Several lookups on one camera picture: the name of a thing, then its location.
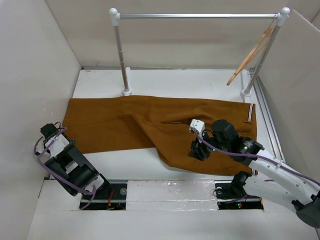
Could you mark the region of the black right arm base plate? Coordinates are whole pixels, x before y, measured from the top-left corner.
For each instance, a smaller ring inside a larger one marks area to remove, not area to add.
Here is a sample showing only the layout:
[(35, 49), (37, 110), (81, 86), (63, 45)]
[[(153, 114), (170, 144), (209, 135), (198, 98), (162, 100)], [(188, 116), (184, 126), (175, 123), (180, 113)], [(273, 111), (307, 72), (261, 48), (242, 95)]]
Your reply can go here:
[(231, 180), (217, 180), (212, 195), (216, 197), (217, 209), (222, 210), (264, 210), (261, 198), (246, 193), (235, 193)]

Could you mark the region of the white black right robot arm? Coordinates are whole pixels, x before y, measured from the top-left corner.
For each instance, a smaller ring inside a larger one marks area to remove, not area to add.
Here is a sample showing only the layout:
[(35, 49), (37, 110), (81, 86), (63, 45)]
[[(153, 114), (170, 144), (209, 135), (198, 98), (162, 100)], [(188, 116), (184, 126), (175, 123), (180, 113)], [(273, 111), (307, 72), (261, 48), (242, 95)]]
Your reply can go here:
[(211, 153), (222, 153), (268, 177), (261, 180), (240, 171), (228, 187), (216, 191), (218, 198), (228, 203), (247, 196), (265, 198), (292, 211), (305, 224), (316, 229), (320, 227), (319, 181), (273, 157), (252, 138), (239, 136), (234, 126), (225, 119), (211, 125), (211, 136), (205, 123), (198, 119), (192, 119), (189, 131), (196, 136), (191, 143), (190, 157), (204, 161)]

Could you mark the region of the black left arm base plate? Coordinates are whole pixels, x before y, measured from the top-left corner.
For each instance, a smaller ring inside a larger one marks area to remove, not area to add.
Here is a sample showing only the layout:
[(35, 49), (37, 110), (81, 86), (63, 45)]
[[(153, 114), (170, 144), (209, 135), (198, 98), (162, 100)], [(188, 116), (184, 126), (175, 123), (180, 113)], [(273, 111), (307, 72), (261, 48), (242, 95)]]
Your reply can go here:
[(126, 209), (127, 180), (111, 180), (111, 191), (105, 196), (96, 195), (84, 210), (120, 211)]

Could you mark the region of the brown trousers with striped trim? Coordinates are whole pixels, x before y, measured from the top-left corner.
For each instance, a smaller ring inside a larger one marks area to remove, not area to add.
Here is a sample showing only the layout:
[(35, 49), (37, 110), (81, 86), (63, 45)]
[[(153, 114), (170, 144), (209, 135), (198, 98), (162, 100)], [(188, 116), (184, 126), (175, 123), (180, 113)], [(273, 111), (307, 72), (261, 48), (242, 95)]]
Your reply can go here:
[(182, 170), (228, 176), (251, 171), (219, 152), (205, 161), (190, 157), (196, 138), (189, 132), (193, 119), (203, 121), (206, 128), (217, 120), (227, 120), (240, 136), (257, 138), (254, 105), (214, 99), (72, 98), (62, 124), (83, 154), (156, 148), (165, 164)]

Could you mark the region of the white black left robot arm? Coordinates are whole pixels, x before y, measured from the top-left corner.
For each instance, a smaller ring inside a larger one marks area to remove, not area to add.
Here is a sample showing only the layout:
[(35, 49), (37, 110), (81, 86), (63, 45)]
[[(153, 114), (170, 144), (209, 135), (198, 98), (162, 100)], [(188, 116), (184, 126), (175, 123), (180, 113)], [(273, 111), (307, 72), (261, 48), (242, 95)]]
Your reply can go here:
[(47, 123), (40, 132), (42, 137), (34, 146), (34, 154), (49, 155), (42, 163), (53, 177), (60, 176), (56, 180), (70, 195), (89, 198), (93, 188), (96, 198), (106, 199), (111, 195), (111, 184), (76, 148), (75, 141), (67, 137), (62, 126)]

